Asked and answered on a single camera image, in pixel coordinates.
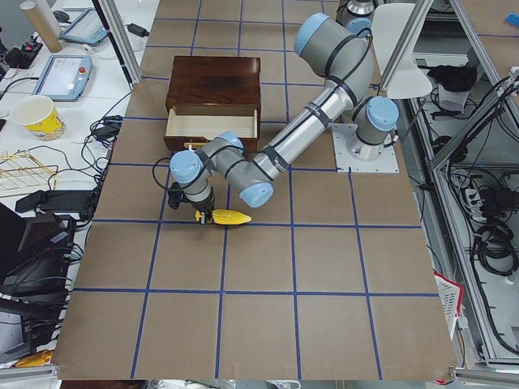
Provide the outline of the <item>black gripper corn side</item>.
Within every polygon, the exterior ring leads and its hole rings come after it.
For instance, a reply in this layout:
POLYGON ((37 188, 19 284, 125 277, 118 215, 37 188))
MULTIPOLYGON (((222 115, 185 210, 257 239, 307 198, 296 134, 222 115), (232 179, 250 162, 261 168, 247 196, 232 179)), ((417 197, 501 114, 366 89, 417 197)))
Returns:
POLYGON ((212 212, 215 209, 215 196, 214 194, 210 194, 207 198, 201 201, 192 201, 192 207, 197 210, 195 212, 195 220, 197 223, 203 223, 203 214, 204 214, 204 222, 206 224, 213 224, 214 219, 212 212))

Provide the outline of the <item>grey robot arm with corn side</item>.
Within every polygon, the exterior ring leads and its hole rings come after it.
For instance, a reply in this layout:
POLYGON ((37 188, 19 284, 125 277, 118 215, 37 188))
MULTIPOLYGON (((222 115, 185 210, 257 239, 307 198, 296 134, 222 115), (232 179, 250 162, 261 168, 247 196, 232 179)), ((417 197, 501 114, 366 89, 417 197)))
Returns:
POLYGON ((352 112, 357 126, 353 157, 367 160, 366 147, 384 148, 399 112, 391 99, 366 95, 374 70, 372 41, 371 28, 351 32, 328 15, 311 15, 298 30, 294 50, 325 79, 323 90, 252 160, 244 157, 244 146, 232 131, 194 151, 173 154, 169 207, 189 203, 198 212, 198 223, 216 221, 215 195, 208 181, 215 173, 248 207, 263 206, 273 195, 273 181, 345 111, 352 112))

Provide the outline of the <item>grey robot arm idle side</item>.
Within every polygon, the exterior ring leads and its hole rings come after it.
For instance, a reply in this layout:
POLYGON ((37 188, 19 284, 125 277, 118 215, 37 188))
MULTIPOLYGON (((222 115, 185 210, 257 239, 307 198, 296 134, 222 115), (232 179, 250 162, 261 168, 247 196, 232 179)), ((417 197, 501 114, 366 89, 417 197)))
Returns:
POLYGON ((372 0, 340 0, 336 21, 356 36, 365 37, 371 32, 374 9, 372 0))

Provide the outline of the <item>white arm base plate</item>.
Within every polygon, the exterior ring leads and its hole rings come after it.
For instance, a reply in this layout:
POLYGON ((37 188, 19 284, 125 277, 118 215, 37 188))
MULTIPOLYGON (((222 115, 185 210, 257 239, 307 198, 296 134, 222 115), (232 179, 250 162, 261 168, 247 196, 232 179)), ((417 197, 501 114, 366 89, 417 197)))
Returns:
POLYGON ((357 136, 355 124, 334 123, 332 141, 338 173, 399 173, 390 135, 380 145, 367 145, 357 136))

